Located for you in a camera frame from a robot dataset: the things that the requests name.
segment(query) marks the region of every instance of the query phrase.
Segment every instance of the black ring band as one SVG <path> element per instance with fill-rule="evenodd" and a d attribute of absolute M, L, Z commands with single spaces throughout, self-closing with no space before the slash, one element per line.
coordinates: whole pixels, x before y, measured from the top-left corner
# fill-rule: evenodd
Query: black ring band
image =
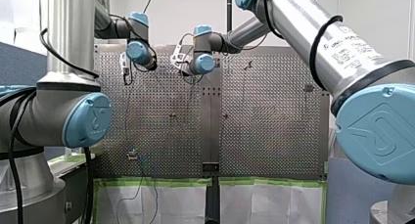
<path fill-rule="evenodd" d="M 370 86 L 371 84 L 375 83 L 376 81 L 382 79 L 383 77 L 394 73 L 396 71 L 406 69 L 409 67 L 415 67 L 415 64 L 409 60 L 397 61 L 391 64 L 388 64 L 384 67 L 379 69 L 375 69 L 372 72 L 368 73 L 363 78 L 356 81 L 350 87 L 348 87 L 345 92 L 343 92 L 332 104 L 331 110 L 334 116 L 337 116 L 339 113 L 340 108 L 345 103 L 345 101 L 356 92 Z"/>
<path fill-rule="evenodd" d="M 320 81 L 320 78 L 318 78 L 317 70 L 315 68 L 315 60 L 317 58 L 318 45 L 320 44 L 320 40 L 323 37 L 324 33 L 326 32 L 327 28 L 334 22 L 342 22 L 342 21 L 343 21 L 342 16 L 334 16 L 329 21 L 327 21 L 324 25 L 322 25 L 320 30 L 318 30 L 317 36 L 315 37 L 314 42 L 312 43 L 312 46 L 311 46 L 310 59 L 309 59 L 311 75 L 315 83 L 318 86 L 320 86 L 320 88 L 322 88 L 323 90 L 326 90 L 326 88 L 324 88 L 323 84 Z"/>
<path fill-rule="evenodd" d="M 101 87 L 87 84 L 77 83 L 58 83 L 58 82 L 42 82 L 37 83 L 38 90 L 70 90 L 70 91 L 84 91 L 84 92 L 100 92 Z"/>
<path fill-rule="evenodd" d="M 16 122 L 16 118 L 18 117 L 19 110 L 21 109 L 21 105 L 22 105 L 24 99 L 25 99 L 25 97 L 21 97 L 21 98 L 17 99 L 15 101 L 15 103 L 13 104 L 12 110 L 10 111 L 9 124 L 10 124 L 10 129 L 11 130 L 13 128 L 13 125 Z M 26 145 L 26 146 L 32 146 L 22 137 L 22 134 L 19 131 L 19 128 L 16 131 L 16 139 L 19 142 L 21 142 L 22 144 Z"/>

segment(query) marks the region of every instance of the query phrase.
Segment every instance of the black cable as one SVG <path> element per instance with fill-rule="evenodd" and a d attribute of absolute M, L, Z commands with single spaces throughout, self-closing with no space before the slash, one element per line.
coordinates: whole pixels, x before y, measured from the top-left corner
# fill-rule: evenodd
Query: black cable
<path fill-rule="evenodd" d="M 120 20 L 122 20 L 122 21 L 124 21 L 125 22 L 125 25 L 128 27 L 128 30 L 130 30 L 135 36 L 137 36 L 138 38 L 139 38 L 139 40 L 140 41 L 143 41 L 143 42 L 145 42 L 149 47 L 150 47 L 150 45 L 149 45 L 149 42 L 147 41 L 147 40 L 145 40 L 143 37 L 141 37 L 135 30 L 134 30 L 134 27 L 131 25 L 131 23 L 129 22 L 129 20 L 126 18 L 126 17 L 121 17 L 121 16 L 117 16 L 117 15 L 113 15 L 113 14 L 110 14 L 110 16 L 111 17 L 115 17 L 115 18 L 118 18 L 118 19 L 120 19 Z"/>
<path fill-rule="evenodd" d="M 183 44 L 183 40 L 186 36 L 194 36 L 192 33 L 185 33 L 179 41 L 179 45 Z"/>
<path fill-rule="evenodd" d="M 153 215 L 153 219 L 150 221 L 149 224 L 153 224 L 153 222 L 156 220 L 157 213 L 159 212 L 159 192 L 157 191 L 157 187 L 156 187 L 157 179 L 153 177 L 153 180 L 155 181 L 153 185 L 153 189 L 155 190 L 155 193 L 156 193 L 156 211 L 155 211 L 155 214 Z"/>
<path fill-rule="evenodd" d="M 116 216 L 116 223 L 117 223 L 117 224 L 119 224 L 119 216 L 118 216 L 119 205 L 120 205 L 122 202 L 124 202 L 124 201 L 134 201 L 134 200 L 137 198 L 138 193 L 140 192 L 140 189 L 141 189 L 141 184 L 143 183 L 143 179 L 144 179 L 144 176 L 141 176 L 141 179 L 140 179 L 140 184 L 138 185 L 137 192 L 135 193 L 135 196 L 134 196 L 133 198 L 124 198 L 124 199 L 121 199 L 121 200 L 119 200 L 119 202 L 116 204 L 115 216 Z"/>
<path fill-rule="evenodd" d="M 18 223 L 23 224 L 23 192 L 22 192 L 22 184 L 21 179 L 19 177 L 18 168 L 16 167 L 15 162 L 15 140 L 16 140 L 16 134 L 18 133 L 19 125 L 21 124 L 23 114 L 25 109 L 27 108 L 28 103 L 30 100 L 34 98 L 36 95 L 35 90 L 33 89 L 32 92 L 28 95 L 23 95 L 21 98 L 24 98 L 22 105 L 20 106 L 19 113 L 15 119 L 15 122 L 13 124 L 12 131 L 10 133 L 10 142 L 9 142 L 9 163 L 10 163 L 10 169 L 12 170 L 13 180 L 15 182 L 15 188 L 16 188 L 16 197 L 17 197 L 17 203 L 18 203 Z"/>
<path fill-rule="evenodd" d="M 284 40 L 284 37 L 280 33 L 278 33 L 272 26 L 271 19 L 269 18 L 269 12 L 268 12 L 268 0 L 263 0 L 263 8 L 265 11 L 266 23 L 268 24 L 269 29 L 272 31 L 272 33 L 274 33 L 275 36 Z"/>
<path fill-rule="evenodd" d="M 331 19 L 329 19 L 325 24 L 323 24 L 320 29 L 318 30 L 317 36 L 314 38 L 314 42 L 312 43 L 311 50 L 310 50 L 310 58 L 309 58 L 309 66 L 312 78 L 314 79 L 315 83 L 320 86 L 323 90 L 326 90 L 324 88 L 323 84 L 321 83 L 320 78 L 318 78 L 316 66 L 315 66 L 315 60 L 317 56 L 317 49 L 318 44 L 320 44 L 320 40 L 323 37 L 324 33 L 326 32 L 327 28 L 333 24 L 334 22 L 342 22 L 343 17 L 342 16 L 333 16 Z"/>
<path fill-rule="evenodd" d="M 223 37 L 223 35 L 219 32 L 215 32 L 216 35 L 218 35 L 220 37 L 220 40 L 222 42 L 222 44 L 220 45 L 220 50 L 222 50 L 223 46 L 225 46 L 226 48 L 226 53 L 222 52 L 223 56 L 228 56 L 229 55 L 229 45 L 227 43 L 227 40 L 225 39 L 225 37 Z"/>
<path fill-rule="evenodd" d="M 86 215 L 84 219 L 84 224 L 90 224 L 92 219 L 92 209 L 94 207 L 94 177 L 92 175 L 92 158 L 91 158 L 91 151 L 89 148 L 84 148 L 83 151 L 85 152 L 85 160 L 86 160 L 86 168 L 88 173 L 88 196 L 87 196 L 87 205 L 86 205 Z"/>
<path fill-rule="evenodd" d="M 184 56 L 184 58 L 183 58 L 183 61 L 186 61 L 186 58 L 189 56 L 189 54 L 190 54 L 190 52 L 193 50 L 193 46 L 189 49 L 189 51 L 186 53 L 186 55 Z M 204 75 L 201 75 L 198 79 L 195 79 L 195 78 L 193 78 L 194 76 L 192 76 L 192 80 L 193 80 L 193 82 L 189 82 L 189 81 L 187 81 L 187 79 L 186 79 L 186 76 L 184 75 L 184 71 L 183 71 L 183 64 L 181 65 L 181 68 L 180 68 L 180 72 L 181 72 L 181 74 L 182 74 L 182 77 L 183 77 L 183 81 L 184 82 L 186 82 L 187 84 L 190 84 L 190 85 L 195 85 L 195 84 L 198 84 L 198 83 L 200 83 L 201 81 L 202 81 L 202 79 L 204 78 Z"/>
<path fill-rule="evenodd" d="M 134 66 L 134 68 L 135 68 L 136 70 L 140 71 L 140 72 L 143 72 L 143 73 L 145 73 L 145 72 L 149 72 L 149 70 L 148 70 L 148 69 L 142 70 L 142 69 L 138 68 L 138 67 L 137 67 L 137 65 L 136 65 L 134 62 L 132 62 L 132 61 L 130 61 L 130 65 L 133 65 L 133 66 Z"/>
<path fill-rule="evenodd" d="M 264 41 L 265 41 L 265 39 L 266 39 L 266 36 L 267 36 L 268 34 L 265 34 L 264 36 L 263 36 L 263 38 L 262 38 L 262 40 L 257 44 L 257 45 L 255 45 L 255 46 L 252 46 L 252 47 L 250 47 L 250 48 L 246 48 L 246 49 L 242 49 L 242 50 L 253 50 L 253 49 L 256 49 L 258 46 L 260 46 Z"/>
<path fill-rule="evenodd" d="M 132 61 L 130 61 L 130 67 L 129 67 L 129 74 L 123 74 L 122 75 L 122 80 L 124 81 L 124 85 L 125 86 L 130 86 L 132 84 L 132 82 L 134 82 L 133 77 L 132 77 Z M 130 81 L 127 82 L 127 78 L 126 76 L 129 75 L 130 76 Z"/>
<path fill-rule="evenodd" d="M 138 39 L 136 39 L 136 40 L 139 40 L 139 41 L 142 41 L 142 42 L 144 42 L 148 47 L 149 47 L 149 49 L 153 52 L 153 59 L 155 59 L 155 61 L 154 61 L 154 66 L 153 67 L 151 67 L 151 70 L 155 70 L 157 67 L 158 67 L 158 60 L 157 60 L 157 53 L 156 53 L 156 51 L 155 51 L 155 49 L 153 49 L 153 47 L 152 46 L 150 46 L 150 44 L 149 44 L 149 42 L 147 41 L 147 40 L 145 40 L 143 37 L 141 37 L 135 30 L 134 30 L 134 27 L 131 25 L 131 23 L 129 22 L 129 20 L 126 18 L 126 17 L 121 17 L 121 16 L 117 16 L 117 15 L 113 15 L 113 14 L 110 14 L 110 16 L 111 17 L 115 17 L 115 18 L 118 18 L 118 19 L 120 19 L 120 20 L 123 20 L 124 22 L 125 22 L 125 24 L 126 24 L 126 26 L 128 27 L 128 29 L 135 35 L 135 36 L 137 36 L 138 37 Z"/>
<path fill-rule="evenodd" d="M 69 61 L 65 60 L 60 54 L 58 54 L 58 52 L 52 47 L 51 44 L 49 44 L 48 42 L 45 41 L 44 35 L 46 34 L 46 32 L 48 32 L 48 28 L 43 29 L 40 32 L 40 36 L 39 36 L 40 42 L 46 48 L 46 50 L 48 50 L 52 55 L 54 55 L 56 58 L 58 58 L 58 60 L 60 60 L 62 63 L 66 64 L 67 66 L 69 66 L 69 67 L 71 67 L 73 69 L 76 69 L 76 70 L 79 70 L 79 71 L 81 71 L 83 73 L 89 74 L 89 75 L 91 75 L 94 78 L 100 77 L 99 74 L 97 74 L 97 73 L 95 73 L 93 71 L 84 69 L 82 67 L 78 67 L 78 66 L 70 63 Z"/>
<path fill-rule="evenodd" d="M 150 6 L 150 3 L 152 2 L 152 0 L 149 0 L 148 2 L 147 2 L 147 6 L 146 6 L 146 8 L 144 8 L 144 12 L 143 13 L 146 13 L 146 11 L 147 11 L 147 8 L 149 8 L 149 6 Z"/>

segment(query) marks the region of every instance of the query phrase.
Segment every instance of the white paper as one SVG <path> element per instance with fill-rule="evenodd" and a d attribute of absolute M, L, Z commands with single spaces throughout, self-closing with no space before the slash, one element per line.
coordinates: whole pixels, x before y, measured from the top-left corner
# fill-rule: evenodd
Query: white paper
<path fill-rule="evenodd" d="M 321 223 L 321 188 L 292 187 L 290 224 Z"/>
<path fill-rule="evenodd" d="M 290 199 L 291 187 L 256 184 L 251 223 L 288 224 Z"/>
<path fill-rule="evenodd" d="M 116 223 L 116 204 L 122 198 L 133 198 L 138 187 L 100 188 L 98 194 L 98 224 Z M 158 212 L 153 224 L 204 224 L 206 187 L 157 187 Z M 156 209 L 156 191 L 141 187 L 133 201 L 124 201 L 118 209 L 119 224 L 148 224 Z"/>
<path fill-rule="evenodd" d="M 320 224 L 322 188 L 254 184 L 220 187 L 223 224 Z"/>
<path fill-rule="evenodd" d="M 250 224 L 254 185 L 220 187 L 220 222 Z"/>

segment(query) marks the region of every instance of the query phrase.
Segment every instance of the robotic arm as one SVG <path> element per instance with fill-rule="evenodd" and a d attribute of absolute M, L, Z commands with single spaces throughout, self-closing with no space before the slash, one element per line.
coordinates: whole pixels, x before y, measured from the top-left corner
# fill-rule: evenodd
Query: robotic arm
<path fill-rule="evenodd" d="M 95 0 L 95 36 L 101 39 L 127 39 L 128 59 L 148 70 L 157 68 L 156 52 L 149 44 L 149 18 L 145 14 L 134 12 L 128 19 L 117 17 L 113 21 L 107 9 Z"/>
<path fill-rule="evenodd" d="M 0 86 L 2 222 L 66 222 L 65 182 L 53 177 L 43 147 L 82 147 L 89 152 L 104 138 L 113 111 L 93 72 L 94 36 L 128 39 L 128 58 L 154 70 L 157 59 L 148 43 L 148 26 L 141 13 L 113 21 L 94 0 L 49 0 L 48 29 L 41 33 L 49 51 L 46 75 L 36 87 Z M 92 188 L 88 182 L 85 222 L 91 218 Z M 48 210 L 48 215 L 38 210 Z"/>
<path fill-rule="evenodd" d="M 315 82 L 333 96 L 338 140 L 350 160 L 380 179 L 414 185 L 415 64 L 379 54 L 315 0 L 236 3 L 255 18 L 226 35 L 197 26 L 194 58 L 184 71 L 211 72 L 212 52 L 238 53 L 277 28 L 310 66 Z"/>

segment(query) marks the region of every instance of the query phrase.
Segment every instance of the silver robot arm segment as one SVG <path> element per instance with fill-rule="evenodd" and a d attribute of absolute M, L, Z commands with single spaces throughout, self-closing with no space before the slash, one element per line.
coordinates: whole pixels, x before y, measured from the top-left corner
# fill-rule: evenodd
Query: silver robot arm segment
<path fill-rule="evenodd" d="M 269 27 L 277 28 L 310 66 L 315 82 L 333 96 L 338 140 L 350 160 L 380 179 L 415 184 L 415 116 L 410 109 L 415 105 L 415 64 L 384 57 L 315 0 L 236 4 L 256 19 L 227 35 L 197 26 L 187 71 L 208 73 L 214 68 L 213 51 L 238 53 Z"/>

